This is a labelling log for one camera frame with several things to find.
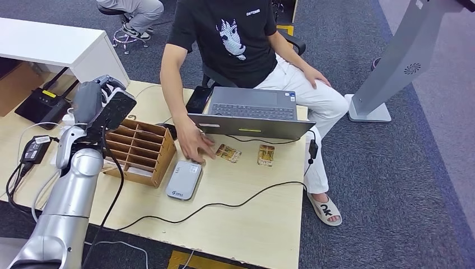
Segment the power bank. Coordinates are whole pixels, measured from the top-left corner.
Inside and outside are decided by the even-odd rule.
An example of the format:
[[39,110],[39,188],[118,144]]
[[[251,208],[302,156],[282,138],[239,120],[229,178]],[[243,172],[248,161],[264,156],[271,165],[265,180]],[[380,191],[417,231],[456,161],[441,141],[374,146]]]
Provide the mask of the power bank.
[[181,200],[189,200],[193,196],[194,189],[198,183],[201,173],[201,165],[188,161],[179,161],[165,192],[168,196]]

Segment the graphic print on t-shirt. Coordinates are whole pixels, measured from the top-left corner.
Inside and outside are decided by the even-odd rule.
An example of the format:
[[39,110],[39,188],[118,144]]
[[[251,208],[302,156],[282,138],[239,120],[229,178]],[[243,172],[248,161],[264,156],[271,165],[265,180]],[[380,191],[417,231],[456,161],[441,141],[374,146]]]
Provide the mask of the graphic print on t-shirt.
[[237,32],[238,25],[236,24],[236,20],[233,20],[231,25],[223,19],[221,19],[221,23],[221,29],[216,25],[216,30],[220,32],[221,41],[226,50],[241,61],[246,60],[246,56],[243,55],[246,46],[241,44],[241,37]]

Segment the man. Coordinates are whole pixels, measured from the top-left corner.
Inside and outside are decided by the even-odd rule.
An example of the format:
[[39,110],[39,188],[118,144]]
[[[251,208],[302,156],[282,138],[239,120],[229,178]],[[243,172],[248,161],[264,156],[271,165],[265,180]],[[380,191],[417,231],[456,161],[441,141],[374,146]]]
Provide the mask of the man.
[[135,38],[148,40],[146,32],[163,14],[164,7],[159,0],[97,0],[101,7],[121,10],[133,15],[130,22],[122,25],[122,30]]
[[[178,0],[175,20],[162,59],[160,80],[184,155],[198,162],[198,149],[214,159],[213,142],[188,118],[180,67],[197,41],[203,61],[239,87],[295,91],[296,102],[309,108],[319,147],[305,176],[308,197],[319,218],[331,226],[342,218],[325,194],[328,180],[321,140],[348,111],[344,97],[302,60],[277,31],[270,0]],[[307,133],[307,151],[313,139]]]

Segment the black t-shirt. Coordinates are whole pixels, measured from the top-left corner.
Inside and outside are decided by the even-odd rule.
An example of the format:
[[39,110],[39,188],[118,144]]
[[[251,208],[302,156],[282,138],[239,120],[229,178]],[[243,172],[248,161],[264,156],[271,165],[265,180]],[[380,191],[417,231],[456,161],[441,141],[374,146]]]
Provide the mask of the black t-shirt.
[[167,42],[191,52],[196,41],[209,68],[252,88],[277,65],[276,31],[271,0],[178,0]]

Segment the gray kiosk stand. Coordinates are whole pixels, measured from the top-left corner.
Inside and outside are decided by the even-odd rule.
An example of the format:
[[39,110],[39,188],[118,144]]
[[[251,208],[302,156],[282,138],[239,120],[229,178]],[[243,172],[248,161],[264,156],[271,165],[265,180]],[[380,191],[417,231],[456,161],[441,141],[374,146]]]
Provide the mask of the gray kiosk stand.
[[378,66],[354,95],[344,96],[350,120],[390,122],[384,102],[429,68],[442,18],[464,7],[474,12],[475,0],[411,0]]

